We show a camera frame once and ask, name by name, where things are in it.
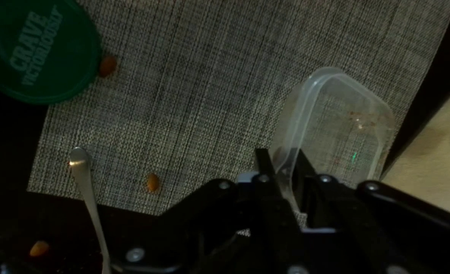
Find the green lid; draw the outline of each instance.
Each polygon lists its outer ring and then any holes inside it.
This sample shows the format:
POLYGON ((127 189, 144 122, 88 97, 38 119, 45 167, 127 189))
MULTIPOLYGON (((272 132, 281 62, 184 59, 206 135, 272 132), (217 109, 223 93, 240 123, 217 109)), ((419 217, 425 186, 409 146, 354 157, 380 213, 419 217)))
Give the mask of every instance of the green lid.
POLYGON ((95 76, 100 44, 74 0, 0 0, 0 91, 56 103, 95 76))

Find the bolt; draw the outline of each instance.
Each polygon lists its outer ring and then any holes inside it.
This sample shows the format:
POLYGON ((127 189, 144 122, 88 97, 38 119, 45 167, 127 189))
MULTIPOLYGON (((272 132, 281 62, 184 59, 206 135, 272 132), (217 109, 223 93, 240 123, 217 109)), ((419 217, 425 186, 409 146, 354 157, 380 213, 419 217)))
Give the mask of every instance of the bolt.
POLYGON ((222 182, 219 184, 219 187, 220 187, 222 190, 225 190, 225 189, 229 189, 229 184, 228 184, 228 181, 222 181, 222 182))
POLYGON ((132 248, 127 251, 124 259, 130 263, 136 263, 144 259, 146 251, 142 248, 132 248))
POLYGON ((329 176, 329 175, 320 175, 320 176, 319 176, 319 181, 320 181, 320 182, 325 182, 325 184, 326 184, 326 182, 331 182, 331 176, 329 176))
POLYGON ((304 269, 301 265, 288 266, 287 274, 307 274, 307 269, 304 269))
POLYGON ((378 184, 375 184, 375 182, 366 182, 364 187, 371 192, 378 190, 378 184))
POLYGON ((409 274, 409 271, 399 265, 389 265, 386 274, 409 274))
POLYGON ((258 176, 258 181, 267 182, 269 181, 269 176, 263 173, 263 175, 258 176))

